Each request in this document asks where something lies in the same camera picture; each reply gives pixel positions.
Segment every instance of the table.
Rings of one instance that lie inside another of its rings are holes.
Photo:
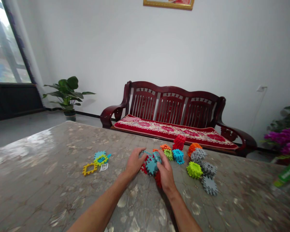
[[[165,143],[67,121],[0,148],[0,231],[66,231],[125,169],[133,148],[152,151]],[[108,169],[84,177],[83,166],[101,150],[112,154]],[[290,210],[268,187],[281,166],[206,152],[206,161],[218,166],[216,197],[187,175],[187,155],[183,165],[171,162],[176,186],[203,231],[290,230]],[[174,231],[167,206],[154,178],[139,172],[106,231]]]

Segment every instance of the floral cushion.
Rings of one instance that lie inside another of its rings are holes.
[[[137,118],[128,114],[126,117],[116,122],[114,127],[139,134],[157,136],[168,140],[174,140],[179,134],[181,134],[187,138],[186,142],[188,143],[196,142],[200,145],[228,150],[235,150],[238,148],[237,145],[218,134],[212,127],[198,129],[147,119],[126,119],[131,117]]]

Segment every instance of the sofa armrest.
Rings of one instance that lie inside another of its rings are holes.
[[[247,134],[246,132],[233,128],[233,127],[229,127],[227,125],[225,125],[221,120],[218,120],[216,125],[226,128],[232,132],[234,132],[235,134],[237,134],[241,140],[242,140],[242,146],[240,146],[238,149],[236,149],[236,154],[238,156],[242,156],[242,157],[246,157],[246,155],[252,151],[254,151],[257,148],[257,143],[255,141],[255,139],[253,137],[251,137],[249,134]]]
[[[121,118],[123,108],[126,108],[126,104],[114,105],[105,108],[100,115],[103,128],[110,128],[113,124],[111,122],[112,115],[115,114],[116,121]]]

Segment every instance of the window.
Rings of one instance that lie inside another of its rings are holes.
[[[0,83],[31,83],[30,76],[1,0]]]

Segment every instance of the wooden sofa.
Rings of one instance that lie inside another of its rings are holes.
[[[125,109],[126,117],[133,115],[148,122],[156,121],[173,126],[180,125],[188,129],[215,128],[217,125],[221,127],[221,135],[224,138],[233,142],[239,137],[242,140],[242,145],[234,150],[207,147],[206,145],[202,147],[246,157],[248,153],[256,149],[256,142],[249,134],[229,127],[222,122],[221,116],[225,104],[225,97],[218,97],[209,92],[189,92],[175,86],[160,87],[145,81],[129,81],[124,87],[122,103],[104,109],[100,120],[104,128],[118,130],[113,126],[111,117],[114,114],[115,120],[121,121],[122,112]],[[163,139],[148,133],[145,136]]]

